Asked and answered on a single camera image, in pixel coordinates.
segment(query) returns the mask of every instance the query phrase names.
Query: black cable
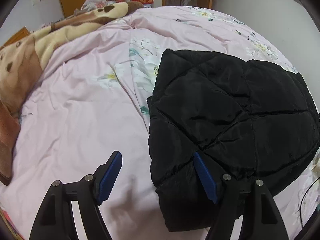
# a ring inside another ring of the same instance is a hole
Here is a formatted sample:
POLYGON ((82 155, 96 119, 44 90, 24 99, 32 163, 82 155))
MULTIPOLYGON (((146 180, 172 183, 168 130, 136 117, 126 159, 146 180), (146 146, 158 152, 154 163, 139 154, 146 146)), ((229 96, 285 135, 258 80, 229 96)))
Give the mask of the black cable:
POLYGON ((301 216, 301 206, 302 206, 302 202, 304 197, 306 196, 306 194, 308 193, 309 189, 311 189, 311 187, 320 179, 320 177, 318 179, 316 179, 311 186, 307 189, 307 191, 305 192, 305 194, 302 197, 301 203, 300 203, 300 207, 299 207, 299 213, 300 213, 300 222, 301 222, 301 227, 303 228, 303 223, 302 223, 302 216, 301 216))

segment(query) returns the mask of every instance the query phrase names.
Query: blue gripper pad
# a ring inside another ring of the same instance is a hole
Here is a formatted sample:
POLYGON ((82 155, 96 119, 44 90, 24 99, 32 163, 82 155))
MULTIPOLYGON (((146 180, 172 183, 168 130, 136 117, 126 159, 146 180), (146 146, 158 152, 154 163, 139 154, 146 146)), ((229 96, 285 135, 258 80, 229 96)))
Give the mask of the blue gripper pad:
POLYGON ((202 186, 204 187, 207 197, 216 204, 218 202, 217 183, 213 179, 198 152, 193 154, 193 166, 199 176, 202 186))
POLYGON ((93 195, 98 205, 110 196, 113 185, 118 177, 122 166, 122 155, 114 151, 107 163, 100 165, 94 173, 93 195))

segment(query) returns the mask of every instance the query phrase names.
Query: metal screw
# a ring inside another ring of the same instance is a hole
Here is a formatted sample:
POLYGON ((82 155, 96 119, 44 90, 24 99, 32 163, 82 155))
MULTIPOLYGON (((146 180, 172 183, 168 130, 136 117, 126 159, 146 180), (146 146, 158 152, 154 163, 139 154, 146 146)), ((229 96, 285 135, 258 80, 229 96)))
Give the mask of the metal screw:
POLYGON ((225 179, 226 181, 231 180, 231 176, 229 174, 223 174, 223 179, 225 179))
POLYGON ((57 187, 59 186, 60 181, 59 180, 55 180, 54 182, 52 182, 52 186, 57 187))
POLYGON ((257 179, 256 183, 258 186, 262 186, 263 185, 263 181, 261 179, 257 179))
POLYGON ((90 180, 92 180, 93 179, 93 175, 92 174, 88 174, 88 175, 86 175, 85 177, 84 177, 84 180, 85 181, 90 181, 90 180))

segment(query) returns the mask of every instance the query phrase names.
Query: black puffer jacket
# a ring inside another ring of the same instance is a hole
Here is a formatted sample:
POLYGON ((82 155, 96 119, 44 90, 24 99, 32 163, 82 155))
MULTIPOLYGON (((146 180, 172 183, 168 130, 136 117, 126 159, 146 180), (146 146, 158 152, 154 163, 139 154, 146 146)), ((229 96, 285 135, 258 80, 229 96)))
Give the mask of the black puffer jacket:
POLYGON ((216 213, 195 174, 197 150, 238 180, 261 178, 276 195, 319 148, 302 76, 270 62, 167 49, 148 106, 150 171, 170 231, 208 227, 216 213))

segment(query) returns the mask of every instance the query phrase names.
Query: bed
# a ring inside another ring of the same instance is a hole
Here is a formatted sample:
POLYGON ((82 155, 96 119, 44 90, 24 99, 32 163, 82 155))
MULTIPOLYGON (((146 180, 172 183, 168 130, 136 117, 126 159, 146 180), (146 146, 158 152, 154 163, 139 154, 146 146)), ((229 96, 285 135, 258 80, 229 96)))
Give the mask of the bed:
MULTIPOLYGON (((23 105, 13 178, 8 187, 0 185, 0 203, 23 238, 29 238, 54 180, 78 181, 118 150, 123 166, 109 200, 100 206, 113 239, 205 239, 206 229, 168 232, 149 171, 146 99, 167 48, 218 51, 297 72, 244 23, 196 7, 139 9, 61 46, 23 105)), ((299 204, 319 172, 318 151, 306 170, 274 197, 290 239, 301 230, 299 204)), ((318 203, 314 186, 302 205, 304 224, 318 203)), ((76 203, 73 209, 79 239, 86 239, 76 203)), ((241 219, 232 240, 239 235, 241 219)))

